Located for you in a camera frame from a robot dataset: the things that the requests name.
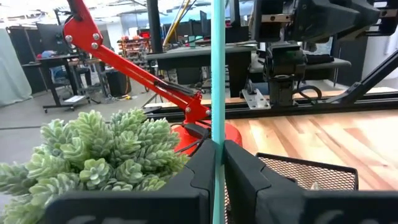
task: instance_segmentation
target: green succulent leaves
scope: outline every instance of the green succulent leaves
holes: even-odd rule
[[[158,190],[188,161],[165,119],[119,111],[106,124],[99,112],[80,113],[40,129],[42,145],[26,164],[0,164],[0,192],[14,196],[0,224],[39,224],[46,206],[73,190]]]
[[[111,176],[112,168],[104,158],[85,161],[85,169],[80,172],[80,180],[90,190],[103,187]]]

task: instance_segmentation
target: computer monitor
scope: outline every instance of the computer monitor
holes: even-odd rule
[[[210,35],[210,26],[207,19],[207,13],[200,11],[200,24],[201,24],[201,32],[203,36]]]
[[[69,54],[72,52],[63,38],[63,26],[56,24],[36,24],[36,26],[45,50],[54,50],[58,54]]]

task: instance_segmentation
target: black table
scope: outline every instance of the black table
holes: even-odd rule
[[[45,81],[46,85],[48,86],[48,88],[51,90],[51,94],[52,94],[52,97],[55,102],[55,105],[43,106],[44,112],[47,113],[47,109],[50,109],[50,108],[70,108],[71,110],[75,110],[74,103],[61,104],[60,98],[55,89],[54,82],[52,81],[52,76],[51,76],[51,72],[50,72],[50,68],[63,65],[66,69],[67,78],[70,81],[73,95],[77,96],[78,95],[78,87],[76,85],[76,79],[73,76],[72,71],[70,70],[69,61],[68,61],[69,59],[73,59],[73,58],[78,58],[78,55],[60,55],[60,56],[55,56],[55,57],[50,57],[50,58],[42,58],[42,59],[39,59],[38,62],[33,62],[33,63],[28,63],[25,65],[22,65],[22,67],[24,67],[24,68],[39,67],[42,70],[44,81]]]
[[[239,97],[249,75],[252,46],[227,45],[225,47],[225,64],[229,70],[229,90],[231,97]],[[193,68],[211,65],[211,47],[181,47],[164,53],[146,55],[150,65],[156,60],[158,68],[170,70],[173,68]]]

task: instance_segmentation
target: black metal mesh basket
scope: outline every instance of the black metal mesh basket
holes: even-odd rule
[[[320,190],[358,190],[358,173],[354,168],[264,153],[257,153],[256,157],[278,174],[294,180],[307,190],[310,190],[314,183],[317,183]],[[224,192],[225,223],[233,224],[226,185]]]

